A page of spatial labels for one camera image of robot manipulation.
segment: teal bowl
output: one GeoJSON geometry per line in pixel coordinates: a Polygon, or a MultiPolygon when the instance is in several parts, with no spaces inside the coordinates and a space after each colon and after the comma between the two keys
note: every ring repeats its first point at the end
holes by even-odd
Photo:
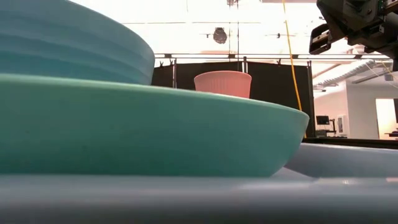
{"type": "Polygon", "coordinates": [[[273,103],[153,86],[0,75],[0,173],[268,177],[308,123],[273,103]]]}
{"type": "Polygon", "coordinates": [[[150,85],[155,55],[124,25],[66,0],[0,1],[0,72],[150,85]]]}

